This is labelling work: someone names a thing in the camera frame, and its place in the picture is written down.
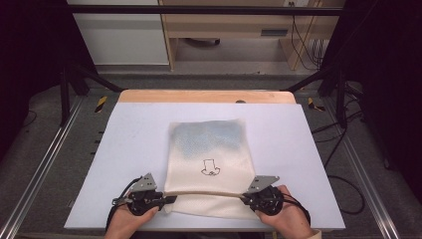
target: white cabinet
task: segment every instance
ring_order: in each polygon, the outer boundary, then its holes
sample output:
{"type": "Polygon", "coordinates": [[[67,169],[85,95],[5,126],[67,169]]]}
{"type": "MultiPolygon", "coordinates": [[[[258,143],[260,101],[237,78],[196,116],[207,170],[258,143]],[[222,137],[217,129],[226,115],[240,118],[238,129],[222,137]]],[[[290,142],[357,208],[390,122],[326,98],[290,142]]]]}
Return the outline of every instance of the white cabinet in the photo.
{"type": "MultiPolygon", "coordinates": [[[[69,4],[157,5],[156,0],[68,0],[69,4]]],[[[168,65],[158,14],[74,14],[96,65],[168,65]]]]}

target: human hand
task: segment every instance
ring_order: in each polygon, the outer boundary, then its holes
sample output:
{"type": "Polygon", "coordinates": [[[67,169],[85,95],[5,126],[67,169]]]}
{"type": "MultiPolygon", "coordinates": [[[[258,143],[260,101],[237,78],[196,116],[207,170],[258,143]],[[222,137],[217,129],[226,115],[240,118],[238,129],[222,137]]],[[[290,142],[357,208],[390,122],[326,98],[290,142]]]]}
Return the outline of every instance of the human hand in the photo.
{"type": "MultiPolygon", "coordinates": [[[[286,197],[291,195],[285,185],[278,186],[277,188],[286,194],[286,197]]],[[[266,215],[258,210],[255,213],[263,223],[276,228],[287,239],[309,238],[315,234],[301,208],[294,204],[284,202],[282,211],[275,216],[266,215]]]]}
{"type": "Polygon", "coordinates": [[[105,239],[127,239],[144,223],[154,217],[158,207],[153,207],[141,216],[133,215],[127,205],[120,206],[114,213],[109,224],[105,239]]]}

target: printed symbol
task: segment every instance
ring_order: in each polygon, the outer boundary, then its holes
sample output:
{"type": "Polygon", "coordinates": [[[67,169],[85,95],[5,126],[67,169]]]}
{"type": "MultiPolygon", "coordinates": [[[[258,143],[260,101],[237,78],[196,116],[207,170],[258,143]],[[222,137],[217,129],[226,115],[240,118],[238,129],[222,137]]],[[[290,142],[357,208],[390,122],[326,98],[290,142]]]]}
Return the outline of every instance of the printed symbol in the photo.
{"type": "Polygon", "coordinates": [[[215,167],[214,159],[204,160],[205,168],[202,169],[202,173],[209,176],[215,176],[220,173],[220,167],[215,167]]]}

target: white table surface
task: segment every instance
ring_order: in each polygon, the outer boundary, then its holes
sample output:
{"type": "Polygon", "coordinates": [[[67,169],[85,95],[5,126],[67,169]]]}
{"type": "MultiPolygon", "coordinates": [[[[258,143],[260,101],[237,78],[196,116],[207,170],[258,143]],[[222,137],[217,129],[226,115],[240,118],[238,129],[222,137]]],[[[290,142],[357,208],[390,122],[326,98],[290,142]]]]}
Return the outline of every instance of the white table surface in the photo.
{"type": "MultiPolygon", "coordinates": [[[[255,171],[278,175],[310,212],[312,228],[345,228],[301,105],[117,103],[65,228],[106,227],[111,201],[135,178],[151,172],[163,190],[168,127],[174,121],[243,119],[255,171]]],[[[160,211],[141,230],[270,231],[257,220],[160,211]]]]}

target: white cloth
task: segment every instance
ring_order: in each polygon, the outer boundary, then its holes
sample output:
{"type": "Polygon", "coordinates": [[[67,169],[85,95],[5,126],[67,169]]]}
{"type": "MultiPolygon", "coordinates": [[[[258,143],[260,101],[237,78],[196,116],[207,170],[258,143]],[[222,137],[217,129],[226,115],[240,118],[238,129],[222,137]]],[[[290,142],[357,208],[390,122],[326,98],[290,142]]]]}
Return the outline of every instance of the white cloth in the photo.
{"type": "MultiPolygon", "coordinates": [[[[255,177],[244,123],[239,119],[174,122],[164,191],[243,193],[255,177]]],[[[180,195],[166,212],[257,219],[239,198],[180,195]]]]}

